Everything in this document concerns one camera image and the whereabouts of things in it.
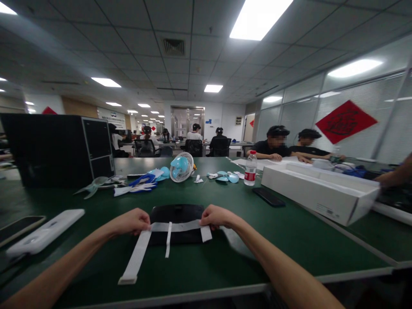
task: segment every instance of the red bottle label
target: red bottle label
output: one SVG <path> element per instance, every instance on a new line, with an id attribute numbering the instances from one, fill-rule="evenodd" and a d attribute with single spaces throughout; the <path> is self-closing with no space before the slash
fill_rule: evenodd
<path id="1" fill-rule="evenodd" d="M 256 173 L 245 172 L 245 180 L 254 181 Z"/>

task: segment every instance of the black t-shirt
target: black t-shirt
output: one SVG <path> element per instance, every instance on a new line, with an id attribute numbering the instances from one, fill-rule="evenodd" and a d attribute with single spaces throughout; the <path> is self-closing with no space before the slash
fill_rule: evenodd
<path id="1" fill-rule="evenodd" d="M 282 157 L 288 157 L 291 155 L 291 151 L 285 145 L 280 147 L 270 148 L 267 140 L 257 142 L 253 145 L 251 150 L 256 150 L 256 152 L 264 155 L 272 155 L 274 153 L 281 155 Z"/>
<path id="2" fill-rule="evenodd" d="M 327 152 L 325 150 L 321 150 L 315 147 L 307 147 L 307 146 L 291 146 L 289 147 L 289 150 L 292 152 L 302 152 L 302 153 L 308 153 L 308 154 L 319 155 L 319 156 L 325 156 L 325 155 L 330 154 L 330 152 Z"/>

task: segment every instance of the black phone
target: black phone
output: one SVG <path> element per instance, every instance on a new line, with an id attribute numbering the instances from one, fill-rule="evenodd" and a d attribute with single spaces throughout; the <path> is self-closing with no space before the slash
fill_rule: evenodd
<path id="1" fill-rule="evenodd" d="M 272 193 L 270 193 L 265 188 L 262 188 L 262 187 L 254 188 L 252 189 L 252 191 L 256 193 L 257 195 L 259 195 L 262 199 L 264 199 L 266 203 L 268 203 L 272 207 L 285 207 L 286 206 L 284 201 L 274 196 Z"/>

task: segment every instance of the white remote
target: white remote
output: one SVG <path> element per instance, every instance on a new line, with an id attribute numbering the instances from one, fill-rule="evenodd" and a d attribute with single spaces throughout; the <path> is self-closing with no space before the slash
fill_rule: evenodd
<path id="1" fill-rule="evenodd" d="M 63 211 L 57 217 L 54 217 L 33 233 L 11 246 L 6 251 L 6 255 L 9 258 L 17 258 L 23 254 L 39 253 L 84 214 L 84 209 Z"/>

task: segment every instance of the red diamond sign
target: red diamond sign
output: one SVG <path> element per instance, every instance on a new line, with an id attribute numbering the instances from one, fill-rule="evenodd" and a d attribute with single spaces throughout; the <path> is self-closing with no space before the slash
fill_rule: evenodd
<path id="1" fill-rule="evenodd" d="M 319 120 L 316 125 L 332 144 L 336 144 L 375 123 L 378 123 L 375 118 L 349 100 Z"/>

